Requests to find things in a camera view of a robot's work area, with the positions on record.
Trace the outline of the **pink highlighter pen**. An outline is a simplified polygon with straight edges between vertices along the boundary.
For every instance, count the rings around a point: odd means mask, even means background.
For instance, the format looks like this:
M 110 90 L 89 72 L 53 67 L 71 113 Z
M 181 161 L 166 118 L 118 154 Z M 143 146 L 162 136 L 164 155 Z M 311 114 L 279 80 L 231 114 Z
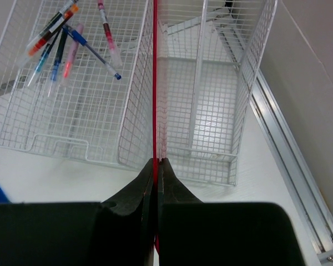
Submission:
M 70 75 L 72 73 L 78 48 L 79 48 L 79 42 L 73 39 L 68 51 L 67 60 L 65 61 L 65 65 L 63 67 L 62 79 L 61 79 L 62 86 L 67 87 L 69 85 Z

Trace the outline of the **red plastic folder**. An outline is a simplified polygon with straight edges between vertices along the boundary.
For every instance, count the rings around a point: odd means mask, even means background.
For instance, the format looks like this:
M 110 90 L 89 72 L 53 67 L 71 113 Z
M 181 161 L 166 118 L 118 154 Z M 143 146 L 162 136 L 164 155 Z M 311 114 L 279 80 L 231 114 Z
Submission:
M 152 70 L 152 92 L 153 92 L 153 187 L 158 193 L 158 165 L 157 157 L 157 45 L 158 45 L 158 1 L 153 0 L 153 70 Z

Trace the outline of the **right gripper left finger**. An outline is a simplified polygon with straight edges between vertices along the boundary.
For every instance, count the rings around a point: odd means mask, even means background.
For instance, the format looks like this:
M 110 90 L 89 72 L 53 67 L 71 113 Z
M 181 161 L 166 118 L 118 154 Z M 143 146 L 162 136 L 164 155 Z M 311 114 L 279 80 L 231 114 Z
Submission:
M 153 162 L 103 202 L 0 204 L 0 265 L 152 265 Z

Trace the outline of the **orange red gel pen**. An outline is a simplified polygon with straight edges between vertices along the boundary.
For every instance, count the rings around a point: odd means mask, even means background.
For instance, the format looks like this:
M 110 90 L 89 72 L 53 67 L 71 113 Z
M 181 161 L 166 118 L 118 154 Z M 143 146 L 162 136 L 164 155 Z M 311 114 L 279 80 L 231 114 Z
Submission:
M 23 67 L 31 58 L 39 51 L 46 43 L 54 36 L 59 29 L 78 12 L 78 1 L 68 1 L 64 6 L 53 16 L 48 24 L 34 37 L 26 46 L 24 53 L 17 59 L 17 66 Z

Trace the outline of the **blue cap gel pen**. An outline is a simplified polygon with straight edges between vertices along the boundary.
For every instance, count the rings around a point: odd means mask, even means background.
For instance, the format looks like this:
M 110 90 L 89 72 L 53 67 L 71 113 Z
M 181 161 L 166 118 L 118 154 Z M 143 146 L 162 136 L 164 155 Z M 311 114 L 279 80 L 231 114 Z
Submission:
M 53 92 L 57 86 L 59 67 L 62 62 L 62 57 L 63 57 L 63 53 L 64 53 L 67 36 L 68 36 L 67 32 L 63 30 L 62 34 L 60 36 L 57 52 L 55 54 L 54 63 L 53 63 L 52 71 L 51 71 L 51 77 L 49 78 L 48 83 L 47 83 L 48 97 L 53 95 Z

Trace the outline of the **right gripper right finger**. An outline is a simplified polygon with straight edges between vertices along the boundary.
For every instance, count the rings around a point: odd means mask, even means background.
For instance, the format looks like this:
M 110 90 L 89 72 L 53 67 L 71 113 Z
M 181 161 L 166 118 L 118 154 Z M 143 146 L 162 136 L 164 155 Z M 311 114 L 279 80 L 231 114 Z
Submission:
M 304 265 L 291 220 L 271 202 L 198 199 L 168 159 L 158 167 L 160 265 Z

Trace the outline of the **teal cap gel pen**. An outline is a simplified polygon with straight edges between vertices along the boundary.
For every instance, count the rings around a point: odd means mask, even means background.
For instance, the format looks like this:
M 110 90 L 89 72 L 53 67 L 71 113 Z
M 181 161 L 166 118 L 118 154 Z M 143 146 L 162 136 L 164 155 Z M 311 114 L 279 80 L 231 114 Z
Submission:
M 51 50 L 59 36 L 59 33 L 60 33 L 60 30 L 55 34 L 53 39 L 50 39 L 48 41 L 46 47 L 44 48 L 44 50 L 40 56 L 39 62 L 37 63 L 35 69 L 32 70 L 32 72 L 30 73 L 29 77 L 26 80 L 26 87 L 31 88 L 36 84 L 36 82 L 39 79 L 41 72 L 44 68 L 44 65 L 47 61 L 47 58 L 48 58 L 49 54 L 51 53 Z

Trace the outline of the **dark blue clip pen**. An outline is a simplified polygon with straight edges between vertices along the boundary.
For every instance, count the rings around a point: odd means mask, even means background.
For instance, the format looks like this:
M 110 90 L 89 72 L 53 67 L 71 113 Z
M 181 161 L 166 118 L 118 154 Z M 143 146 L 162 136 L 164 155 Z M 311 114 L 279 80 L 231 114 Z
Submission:
M 85 47 L 92 56 L 94 56 L 107 70 L 107 72 L 114 76 L 117 80 L 120 80 L 122 76 L 116 71 L 116 69 L 109 64 L 88 42 L 87 40 L 78 33 L 74 28 L 65 24 L 63 30 L 74 40 L 77 41 L 81 46 Z

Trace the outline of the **dark red gel pen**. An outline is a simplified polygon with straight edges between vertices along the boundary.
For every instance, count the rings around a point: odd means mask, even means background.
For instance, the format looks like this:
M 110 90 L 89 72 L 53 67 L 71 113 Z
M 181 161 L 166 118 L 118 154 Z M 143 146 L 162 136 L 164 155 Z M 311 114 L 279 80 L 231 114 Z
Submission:
M 98 0 L 97 5 L 98 5 L 99 13 L 100 13 L 100 18 L 102 20 L 102 25 L 103 25 L 103 29 L 105 32 L 105 36 L 106 36 L 106 39 L 108 42 L 108 48 L 109 48 L 109 53 L 110 53 L 111 59 L 113 61 L 113 64 L 116 67 L 121 67 L 122 59 L 120 57 L 120 52 L 118 50 L 117 45 L 115 44 L 115 41 L 112 36 L 112 32 L 110 30 L 110 26 L 109 26 L 109 23 L 107 20 L 107 14 L 106 14 L 105 7 L 104 7 L 104 1 Z

